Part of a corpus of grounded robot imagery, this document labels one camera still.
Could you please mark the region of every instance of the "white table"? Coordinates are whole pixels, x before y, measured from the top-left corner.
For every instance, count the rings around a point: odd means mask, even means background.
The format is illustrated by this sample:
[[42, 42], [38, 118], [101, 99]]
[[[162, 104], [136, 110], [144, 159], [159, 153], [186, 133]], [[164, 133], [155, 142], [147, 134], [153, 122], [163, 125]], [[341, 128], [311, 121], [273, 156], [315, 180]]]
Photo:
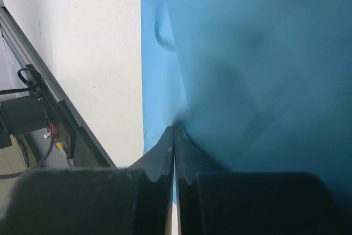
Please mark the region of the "white table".
[[143, 154], [140, 0], [4, 0], [118, 166]]

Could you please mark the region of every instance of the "blue cloth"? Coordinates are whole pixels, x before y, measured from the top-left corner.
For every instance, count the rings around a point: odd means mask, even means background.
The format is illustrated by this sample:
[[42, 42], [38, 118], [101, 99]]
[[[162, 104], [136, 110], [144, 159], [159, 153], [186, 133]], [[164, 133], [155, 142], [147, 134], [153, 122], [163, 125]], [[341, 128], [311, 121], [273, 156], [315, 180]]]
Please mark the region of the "blue cloth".
[[352, 219], [352, 0], [142, 0], [145, 150], [319, 176]]

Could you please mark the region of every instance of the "wire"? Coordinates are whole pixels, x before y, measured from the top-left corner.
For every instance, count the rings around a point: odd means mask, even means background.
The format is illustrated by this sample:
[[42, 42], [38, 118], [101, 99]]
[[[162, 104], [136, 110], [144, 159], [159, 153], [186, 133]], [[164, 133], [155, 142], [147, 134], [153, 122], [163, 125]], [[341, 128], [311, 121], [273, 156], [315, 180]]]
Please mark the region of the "wire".
[[38, 71], [33, 70], [33, 69], [29, 69], [29, 68], [21, 68], [17, 71], [17, 75], [25, 85], [28, 85], [29, 81], [23, 77], [22, 72], [35, 73], [38, 76], [37, 83], [33, 86], [29, 86], [28, 88], [0, 90], [0, 96], [1, 95], [8, 95], [8, 94], [16, 94], [16, 93], [21, 93], [21, 92], [28, 92], [33, 89], [36, 89], [42, 83], [42, 75]]
[[0, 180], [16, 178], [16, 177], [20, 176], [21, 174], [23, 174], [24, 172], [27, 172], [27, 171], [30, 171], [32, 169], [41, 167], [46, 162], [46, 160], [48, 159], [51, 151], [53, 150], [53, 147], [54, 147], [54, 135], [53, 135], [53, 131], [51, 130], [50, 131], [49, 149], [45, 153], [44, 157], [36, 165], [34, 165], [33, 167], [28, 168], [27, 170], [24, 170], [22, 172], [18, 172], [18, 173], [0, 174]]

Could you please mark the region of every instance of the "blue fabric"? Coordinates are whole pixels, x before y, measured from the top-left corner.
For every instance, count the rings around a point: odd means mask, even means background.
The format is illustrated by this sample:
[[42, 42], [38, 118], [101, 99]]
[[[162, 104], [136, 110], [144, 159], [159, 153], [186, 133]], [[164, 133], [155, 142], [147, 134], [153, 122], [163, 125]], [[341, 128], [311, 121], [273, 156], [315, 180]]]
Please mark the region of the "blue fabric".
[[352, 0], [142, 0], [145, 149], [319, 176], [352, 219]]

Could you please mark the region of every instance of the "cable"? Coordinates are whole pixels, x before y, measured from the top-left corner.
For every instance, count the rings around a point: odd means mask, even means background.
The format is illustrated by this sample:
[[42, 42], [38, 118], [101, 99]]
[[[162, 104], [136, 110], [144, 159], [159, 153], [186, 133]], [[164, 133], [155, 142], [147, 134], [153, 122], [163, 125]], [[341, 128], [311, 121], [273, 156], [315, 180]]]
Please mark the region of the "cable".
[[46, 162], [46, 160], [48, 159], [51, 151], [53, 150], [53, 147], [54, 147], [54, 135], [53, 135], [53, 131], [50, 131], [49, 149], [46, 152], [46, 154], [44, 155], [44, 157], [36, 165], [34, 165], [33, 167], [28, 168], [27, 170], [24, 170], [22, 172], [18, 172], [18, 173], [0, 174], [0, 180], [16, 178], [16, 177], [20, 176], [21, 174], [23, 174], [24, 172], [27, 172], [27, 171], [32, 170], [34, 168], [41, 167]]
[[16, 94], [16, 93], [21, 93], [21, 92], [28, 92], [28, 91], [31, 91], [31, 90], [37, 88], [42, 83], [42, 75], [38, 71], [33, 70], [33, 69], [29, 69], [29, 68], [21, 68], [17, 71], [17, 75], [25, 85], [28, 85], [29, 81], [23, 77], [22, 72], [35, 73], [38, 76], [37, 83], [33, 86], [29, 86], [28, 88], [0, 90], [0, 96], [1, 95], [8, 95], [8, 94]]

